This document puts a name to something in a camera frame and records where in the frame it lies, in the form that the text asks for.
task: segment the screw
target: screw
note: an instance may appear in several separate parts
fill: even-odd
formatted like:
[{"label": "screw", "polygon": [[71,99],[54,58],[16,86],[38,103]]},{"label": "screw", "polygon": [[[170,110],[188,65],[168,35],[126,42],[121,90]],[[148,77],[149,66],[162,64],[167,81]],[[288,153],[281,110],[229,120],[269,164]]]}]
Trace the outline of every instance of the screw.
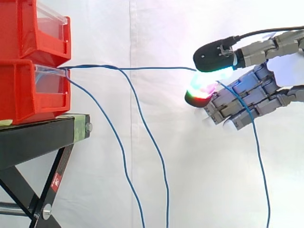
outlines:
[{"label": "screw", "polygon": [[91,133],[93,131],[93,124],[86,123],[85,130],[86,130],[86,132]]},{"label": "screw", "polygon": [[45,205],[42,210],[42,218],[44,220],[48,220],[49,217],[51,217],[51,214],[52,214],[52,206],[50,204]]}]

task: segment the white wall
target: white wall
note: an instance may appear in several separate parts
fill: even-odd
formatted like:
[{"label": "white wall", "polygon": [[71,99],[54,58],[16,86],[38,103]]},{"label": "white wall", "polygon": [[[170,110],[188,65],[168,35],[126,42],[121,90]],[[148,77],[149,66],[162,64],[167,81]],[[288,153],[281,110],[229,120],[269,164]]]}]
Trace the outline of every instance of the white wall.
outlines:
[{"label": "white wall", "polygon": [[[43,2],[72,19],[73,59],[69,65],[109,63],[119,67],[193,67],[194,51],[207,42],[257,29],[301,25],[304,6],[295,0]],[[126,80],[118,72],[104,69],[73,70],[72,77],[96,96],[122,137],[146,227],[165,227],[161,163]],[[267,205],[251,126],[227,133],[221,126],[201,125],[194,109],[183,100],[191,72],[141,71],[132,72],[131,77],[166,161],[170,227],[265,227]],[[293,104],[256,121],[272,228],[303,227],[303,108],[303,104]],[[74,148],[54,204],[55,217],[63,228],[140,228],[120,148],[108,124],[77,88],[73,88],[72,111],[90,114],[94,132]],[[52,156],[21,166],[37,191]],[[27,225],[5,217],[0,217],[0,224]]]}]

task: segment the red storage bin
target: red storage bin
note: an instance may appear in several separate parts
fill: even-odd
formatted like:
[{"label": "red storage bin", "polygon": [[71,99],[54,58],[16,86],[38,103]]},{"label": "red storage bin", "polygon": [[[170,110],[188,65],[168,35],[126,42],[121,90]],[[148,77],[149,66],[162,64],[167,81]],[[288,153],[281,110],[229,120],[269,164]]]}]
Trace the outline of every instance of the red storage bin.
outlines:
[{"label": "red storage bin", "polygon": [[0,0],[0,60],[29,59],[49,67],[71,59],[70,19],[36,0]]},{"label": "red storage bin", "polygon": [[0,125],[54,119],[70,110],[70,72],[31,60],[0,60]]}]

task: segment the black metal stand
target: black metal stand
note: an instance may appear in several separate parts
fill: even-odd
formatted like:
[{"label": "black metal stand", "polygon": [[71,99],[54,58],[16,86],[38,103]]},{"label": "black metal stand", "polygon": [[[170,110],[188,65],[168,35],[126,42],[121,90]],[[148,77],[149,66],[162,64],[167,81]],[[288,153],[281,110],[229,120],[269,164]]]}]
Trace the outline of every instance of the black metal stand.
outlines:
[{"label": "black metal stand", "polygon": [[[51,215],[53,202],[74,143],[88,138],[91,128],[89,115],[65,115],[53,121],[0,127],[0,186],[16,202],[0,202],[0,214],[29,217],[29,228],[61,228]],[[58,150],[57,156],[38,197],[16,165],[54,150]]]}]

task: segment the blue cable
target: blue cable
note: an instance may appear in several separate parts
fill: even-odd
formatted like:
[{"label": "blue cable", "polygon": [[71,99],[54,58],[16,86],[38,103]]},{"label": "blue cable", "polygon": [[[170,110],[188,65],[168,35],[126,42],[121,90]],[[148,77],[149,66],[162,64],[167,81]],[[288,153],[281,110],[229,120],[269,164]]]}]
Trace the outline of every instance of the blue cable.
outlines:
[{"label": "blue cable", "polygon": [[[175,67],[173,66],[173,67],[129,67],[129,68],[117,68],[115,66],[110,66],[110,65],[78,65],[78,66],[68,66],[68,67],[66,66],[66,67],[63,67],[63,68],[65,68],[65,69],[72,69],[72,68],[94,68],[94,67],[103,67],[103,68],[108,68],[108,69],[114,69],[114,70],[121,71],[125,75],[125,77],[128,79],[128,82],[130,83],[131,88],[133,88],[133,85],[132,85],[131,81],[129,80],[128,76],[123,72],[123,70],[158,70],[158,69],[159,70],[174,70],[174,69],[180,69],[180,70],[197,71],[196,69],[193,69],[193,68],[181,67],[181,66],[175,66]],[[253,131],[254,131],[254,135],[255,135],[255,140],[256,140],[258,160],[259,160],[261,172],[262,172],[262,175],[263,175],[263,181],[264,181],[264,187],[265,187],[265,194],[266,194],[267,207],[268,207],[268,217],[267,217],[267,226],[266,227],[268,228],[269,227],[269,223],[270,223],[270,216],[271,216],[270,200],[269,200],[269,194],[268,194],[266,174],[265,174],[265,170],[264,170],[264,166],[263,166],[263,162],[262,162],[262,158],[261,158],[260,145],[259,145],[259,140],[258,140],[258,136],[257,136],[257,129],[256,129],[256,124],[255,124],[254,117],[253,117],[253,115],[252,115],[249,107],[246,105],[246,103],[243,101],[243,99],[236,92],[234,92],[232,89],[228,88],[226,85],[222,84],[221,82],[218,81],[218,83],[220,83],[224,88],[226,88],[229,92],[231,92],[240,101],[240,103],[244,106],[244,108],[248,112],[249,117],[251,119],[252,126],[253,126]],[[169,216],[168,214],[169,214],[169,197],[167,197],[167,221],[168,221],[168,216]]]},{"label": "blue cable", "polygon": [[246,109],[246,111],[248,112],[248,114],[250,116],[250,119],[251,119],[251,122],[252,122],[252,127],[253,127],[253,132],[254,132],[255,139],[256,139],[258,160],[259,160],[261,171],[262,171],[262,174],[263,174],[263,181],[264,181],[265,194],[266,194],[267,207],[268,207],[268,217],[267,217],[267,226],[266,226],[268,228],[269,227],[269,222],[270,222],[270,200],[269,200],[269,195],[268,195],[266,175],[265,175],[264,166],[263,166],[263,162],[262,162],[262,157],[261,157],[261,152],[260,152],[260,143],[259,143],[259,140],[258,140],[258,137],[257,137],[257,129],[256,129],[256,124],[255,124],[254,117],[253,117],[249,107],[244,102],[244,100],[232,88],[227,87],[226,85],[224,85],[223,83],[221,83],[219,81],[218,81],[218,83],[221,86],[223,86],[225,89],[227,89],[230,93],[232,93],[240,101],[240,103],[243,105],[243,107]]},{"label": "blue cable", "polygon": [[141,105],[140,105],[140,102],[139,102],[139,99],[138,99],[138,96],[137,96],[137,92],[131,82],[131,80],[129,79],[128,75],[120,68],[118,67],[115,67],[115,66],[111,66],[111,65],[80,65],[80,66],[68,66],[68,67],[62,67],[62,68],[65,68],[65,69],[73,69],[73,68],[92,68],[92,67],[103,67],[103,68],[108,68],[108,69],[114,69],[114,70],[118,70],[120,71],[124,76],[125,78],[127,79],[132,91],[133,91],[133,94],[135,96],[135,100],[136,100],[136,103],[137,103],[137,107],[138,107],[138,110],[139,110],[139,114],[140,114],[140,117],[142,119],[142,122],[143,122],[143,125],[147,131],[147,133],[149,134],[156,150],[157,150],[157,153],[161,159],[161,165],[162,165],[162,171],[163,171],[163,178],[164,178],[164,182],[165,182],[165,186],[166,186],[166,228],[169,227],[169,209],[170,209],[170,190],[169,190],[169,184],[168,184],[168,179],[167,179],[167,172],[166,172],[166,165],[165,165],[165,161],[164,161],[164,158],[162,156],[162,152],[159,148],[159,146],[157,145],[157,142],[156,140],[154,139],[149,127],[148,127],[148,124],[143,116],[143,112],[142,112],[142,108],[141,108]]},{"label": "blue cable", "polygon": [[102,108],[102,106],[99,104],[99,102],[96,100],[96,98],[95,98],[89,91],[87,91],[85,88],[83,88],[82,86],[80,86],[80,85],[78,85],[77,83],[73,82],[69,77],[66,76],[66,79],[67,79],[71,84],[75,85],[76,87],[78,87],[79,89],[81,89],[82,91],[84,91],[86,94],[88,94],[88,95],[95,101],[95,103],[96,103],[97,106],[99,107],[100,111],[104,114],[106,120],[107,120],[108,123],[110,124],[110,126],[111,126],[111,128],[112,128],[112,130],[113,130],[113,132],[114,132],[114,134],[115,134],[115,136],[116,136],[116,138],[117,138],[117,141],[118,141],[118,143],[119,143],[119,145],[120,145],[120,148],[121,148],[121,150],[122,150],[123,162],[124,162],[124,163],[123,163],[124,173],[125,173],[125,176],[126,176],[126,178],[127,178],[127,180],[128,180],[128,183],[129,183],[129,185],[130,185],[130,187],[131,187],[131,189],[132,189],[132,192],[133,192],[133,194],[134,194],[134,196],[135,196],[135,198],[136,198],[137,204],[138,204],[138,208],[139,208],[140,215],[141,215],[141,220],[142,220],[142,228],[145,228],[145,222],[144,222],[144,217],[143,217],[142,205],[141,205],[141,202],[140,202],[140,200],[139,200],[139,197],[138,197],[138,195],[137,195],[137,193],[136,193],[136,191],[135,191],[135,188],[134,188],[134,186],[133,186],[133,184],[132,184],[132,182],[131,182],[131,180],[130,180],[130,178],[129,178],[129,174],[128,174],[128,170],[127,170],[126,157],[125,157],[125,152],[124,152],[124,146],[123,146],[122,141],[121,141],[120,138],[119,138],[119,135],[118,135],[116,129],[114,128],[114,126],[113,126],[113,124],[112,124],[110,118],[109,118],[108,115],[105,113],[105,111],[103,110],[103,108]]}]

